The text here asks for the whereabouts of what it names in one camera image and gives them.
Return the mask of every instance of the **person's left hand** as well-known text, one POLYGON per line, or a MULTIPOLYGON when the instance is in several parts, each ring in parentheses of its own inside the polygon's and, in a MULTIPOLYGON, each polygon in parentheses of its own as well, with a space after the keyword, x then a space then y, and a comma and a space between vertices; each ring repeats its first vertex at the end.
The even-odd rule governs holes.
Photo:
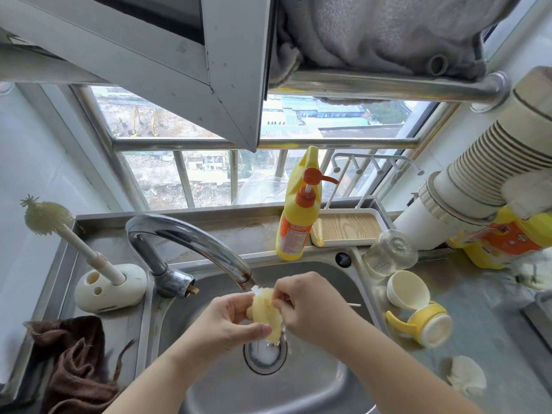
POLYGON ((222 354, 236 346, 266 338, 272 332, 268 324, 238 325, 247 319, 246 311, 253 305, 254 293, 219 296, 211 301, 197 320, 167 350, 177 362, 190 366, 202 376, 222 354))

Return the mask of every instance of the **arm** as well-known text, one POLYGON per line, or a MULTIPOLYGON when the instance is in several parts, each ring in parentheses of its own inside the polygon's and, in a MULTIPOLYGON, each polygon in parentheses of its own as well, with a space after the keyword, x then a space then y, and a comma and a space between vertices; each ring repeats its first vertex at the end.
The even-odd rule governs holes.
POLYGON ((220 355, 272 332, 266 324, 237 325, 246 318, 253 296, 246 293, 213 299, 186 332, 104 414, 177 413, 190 385, 220 355))
POLYGON ((482 414, 473 402, 357 315, 318 273, 279 279, 274 306, 292 333, 345 363, 380 412, 482 414))

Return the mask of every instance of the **white brush holder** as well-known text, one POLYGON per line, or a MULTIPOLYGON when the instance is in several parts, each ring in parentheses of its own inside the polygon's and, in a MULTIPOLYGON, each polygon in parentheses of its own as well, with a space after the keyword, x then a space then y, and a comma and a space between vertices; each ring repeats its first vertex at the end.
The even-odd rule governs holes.
POLYGON ((74 290, 77 306, 87 313, 104 313, 125 306, 133 306, 142 300, 146 293, 147 275, 136 264, 116 264, 125 275, 121 285, 114 285, 98 271, 85 274, 74 290))

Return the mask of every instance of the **faucet handle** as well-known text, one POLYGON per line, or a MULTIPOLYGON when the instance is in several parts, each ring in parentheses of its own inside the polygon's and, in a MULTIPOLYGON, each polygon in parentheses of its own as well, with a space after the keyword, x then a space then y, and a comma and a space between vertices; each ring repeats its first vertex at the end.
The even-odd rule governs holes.
POLYGON ((199 292, 199 289, 194 286, 195 278, 185 271, 169 268, 159 276, 154 275, 154 280, 157 292, 165 298, 176 296, 182 299, 190 293, 197 295, 199 292))

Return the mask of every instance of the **drain strainer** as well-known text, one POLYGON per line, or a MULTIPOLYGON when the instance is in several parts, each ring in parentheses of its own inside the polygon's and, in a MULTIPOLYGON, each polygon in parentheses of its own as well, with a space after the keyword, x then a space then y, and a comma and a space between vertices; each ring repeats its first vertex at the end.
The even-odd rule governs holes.
POLYGON ((266 340, 245 344, 245 362, 253 372, 259 375, 270 375, 284 364, 288 355, 287 345, 283 335, 280 337, 279 346, 273 346, 266 340))

